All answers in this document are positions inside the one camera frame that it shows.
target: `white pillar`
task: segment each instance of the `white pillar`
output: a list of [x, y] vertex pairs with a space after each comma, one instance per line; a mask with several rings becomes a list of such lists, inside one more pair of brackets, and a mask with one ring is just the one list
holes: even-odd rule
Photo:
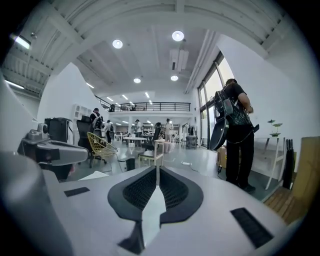
[[131, 133], [131, 127], [132, 127], [132, 116], [129, 116], [129, 124], [128, 124], [128, 133]]

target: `white ceiling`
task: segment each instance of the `white ceiling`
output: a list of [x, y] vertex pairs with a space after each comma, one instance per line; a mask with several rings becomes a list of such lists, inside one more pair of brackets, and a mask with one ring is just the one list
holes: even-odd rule
[[[98, 96], [172, 87], [182, 92], [196, 80], [193, 71], [205, 65], [203, 54], [212, 50], [208, 31], [230, 36], [266, 57], [281, 37], [276, 28], [284, 15], [265, 0], [44, 0], [21, 32], [30, 49], [15, 43], [1, 70], [34, 95], [41, 95], [49, 76], [70, 62]], [[175, 30], [184, 32], [189, 57], [173, 83], [169, 51], [181, 47], [171, 38]], [[114, 39], [123, 41], [122, 49], [111, 46]], [[135, 77], [143, 77], [141, 84], [133, 83]]]

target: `black sneaker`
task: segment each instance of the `black sneaker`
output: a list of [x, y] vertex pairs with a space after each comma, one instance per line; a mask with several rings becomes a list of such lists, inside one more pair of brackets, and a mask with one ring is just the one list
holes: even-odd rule
[[253, 192], [256, 191], [256, 188], [254, 186], [251, 186], [250, 184], [248, 184], [246, 186], [239, 186], [239, 187], [249, 194], [252, 194]]

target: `yellow chair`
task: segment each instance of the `yellow chair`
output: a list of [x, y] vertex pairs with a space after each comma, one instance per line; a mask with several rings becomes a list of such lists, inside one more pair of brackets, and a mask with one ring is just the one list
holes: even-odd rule
[[96, 157], [100, 157], [101, 160], [105, 161], [105, 158], [116, 155], [116, 158], [118, 159], [117, 148], [112, 146], [110, 143], [106, 142], [103, 138], [93, 134], [92, 132], [88, 131], [86, 134], [88, 136], [90, 146], [92, 148], [92, 156], [93, 156], [92, 166], [95, 163]]

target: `man in black shirt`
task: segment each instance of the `man in black shirt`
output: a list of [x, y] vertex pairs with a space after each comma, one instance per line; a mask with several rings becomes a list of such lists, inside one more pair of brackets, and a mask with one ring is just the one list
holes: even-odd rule
[[[254, 159], [255, 135], [248, 113], [253, 113], [254, 109], [247, 94], [234, 78], [225, 83], [223, 90], [236, 108], [233, 114], [227, 117], [229, 128], [226, 135], [226, 180], [252, 193], [256, 188], [249, 185], [248, 177]], [[240, 168], [239, 149], [241, 149]]]

